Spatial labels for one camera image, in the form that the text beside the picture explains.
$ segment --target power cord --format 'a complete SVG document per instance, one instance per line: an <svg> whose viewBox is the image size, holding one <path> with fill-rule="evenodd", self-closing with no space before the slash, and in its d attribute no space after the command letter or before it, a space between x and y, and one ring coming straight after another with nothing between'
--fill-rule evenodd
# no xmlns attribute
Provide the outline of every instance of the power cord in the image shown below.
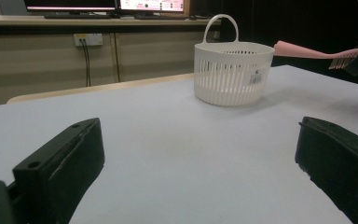
<svg viewBox="0 0 358 224"><path fill-rule="evenodd" d="M86 58L86 87L91 86L91 78L90 78L90 57L89 57L89 49L87 48L87 43L85 39L79 40L81 45L83 46L84 56Z"/></svg>

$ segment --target brush bristles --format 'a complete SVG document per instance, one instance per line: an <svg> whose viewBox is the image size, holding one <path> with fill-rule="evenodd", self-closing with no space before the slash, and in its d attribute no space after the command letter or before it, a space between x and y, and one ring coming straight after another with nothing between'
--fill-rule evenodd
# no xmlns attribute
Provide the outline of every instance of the brush bristles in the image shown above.
<svg viewBox="0 0 358 224"><path fill-rule="evenodd" d="M358 57L358 53L348 54L334 59L328 69L342 69Z"/></svg>

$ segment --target pink brush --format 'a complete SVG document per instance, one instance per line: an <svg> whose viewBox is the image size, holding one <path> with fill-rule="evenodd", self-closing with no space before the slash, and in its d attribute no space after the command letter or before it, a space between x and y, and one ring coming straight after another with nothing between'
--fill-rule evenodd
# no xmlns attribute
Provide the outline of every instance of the pink brush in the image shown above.
<svg viewBox="0 0 358 224"><path fill-rule="evenodd" d="M340 53L326 54L313 49L306 49L294 44L278 41L274 46L275 56L311 58L311 59L333 59L329 69L339 69L358 56L358 49L349 49Z"/></svg>

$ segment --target monitor screen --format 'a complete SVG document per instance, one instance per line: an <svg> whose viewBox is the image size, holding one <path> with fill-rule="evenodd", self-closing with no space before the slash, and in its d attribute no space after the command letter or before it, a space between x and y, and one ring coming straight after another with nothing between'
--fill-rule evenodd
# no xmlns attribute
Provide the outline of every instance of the monitor screen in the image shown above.
<svg viewBox="0 0 358 224"><path fill-rule="evenodd" d="M28 11L107 12L116 8L115 0L24 0Z"/></svg>
<svg viewBox="0 0 358 224"><path fill-rule="evenodd" d="M117 0L122 11L184 12L185 0Z"/></svg>

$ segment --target beige partition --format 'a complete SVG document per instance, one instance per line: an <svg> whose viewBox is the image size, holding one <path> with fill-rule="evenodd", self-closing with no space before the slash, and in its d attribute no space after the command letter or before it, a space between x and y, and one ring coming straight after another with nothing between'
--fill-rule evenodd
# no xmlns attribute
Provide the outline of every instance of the beige partition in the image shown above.
<svg viewBox="0 0 358 224"><path fill-rule="evenodd" d="M91 85L117 81L114 42L89 47ZM86 61L73 35L0 35L0 104L44 91L86 86Z"/></svg>
<svg viewBox="0 0 358 224"><path fill-rule="evenodd" d="M194 45L202 42L203 35L203 32L116 34L120 81L192 73Z"/></svg>

